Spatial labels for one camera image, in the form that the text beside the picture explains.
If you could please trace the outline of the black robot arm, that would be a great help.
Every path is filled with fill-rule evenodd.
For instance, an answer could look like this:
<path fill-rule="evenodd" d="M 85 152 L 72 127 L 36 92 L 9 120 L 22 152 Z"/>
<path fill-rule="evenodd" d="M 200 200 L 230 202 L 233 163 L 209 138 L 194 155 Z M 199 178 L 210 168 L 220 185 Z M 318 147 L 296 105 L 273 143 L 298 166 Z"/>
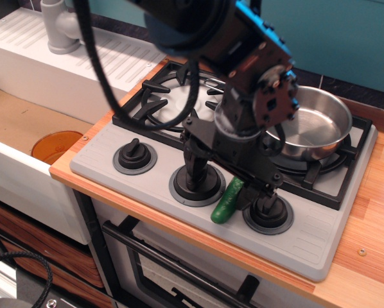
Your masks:
<path fill-rule="evenodd" d="M 87 53 L 116 117 L 144 132 L 184 127 L 185 164 L 170 182 L 173 197 L 191 206 L 211 201 L 220 184 L 220 177 L 207 164 L 213 161 L 242 181 L 232 199 L 238 209 L 264 216 L 284 212 L 286 204 L 275 192 L 282 183 L 281 174 L 269 161 L 279 150 L 267 148 L 263 140 L 269 127 L 284 137 L 282 123 L 299 109 L 297 81 L 288 48 L 257 14 L 259 2 L 136 1 L 135 5 L 144 11 L 156 47 L 188 61 L 179 77 L 190 80 L 186 105 L 165 123 L 145 124 L 119 106 L 95 48 L 89 3 L 75 1 L 74 9 Z M 192 116 L 200 64 L 225 84 L 212 121 Z"/>

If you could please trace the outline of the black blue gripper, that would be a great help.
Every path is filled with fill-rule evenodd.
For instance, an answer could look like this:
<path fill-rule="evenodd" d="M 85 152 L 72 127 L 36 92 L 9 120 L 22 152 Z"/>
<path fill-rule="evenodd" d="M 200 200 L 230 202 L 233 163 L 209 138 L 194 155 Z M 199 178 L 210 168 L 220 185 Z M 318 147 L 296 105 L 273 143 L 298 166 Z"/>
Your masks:
<path fill-rule="evenodd" d="M 264 206 L 268 189 L 283 184 L 283 176 L 270 159 L 260 153 L 256 139 L 234 139 L 221 132 L 215 122 L 187 117 L 184 127 L 186 188 L 199 189 L 207 180 L 207 162 L 212 161 L 244 182 L 236 209 Z"/>

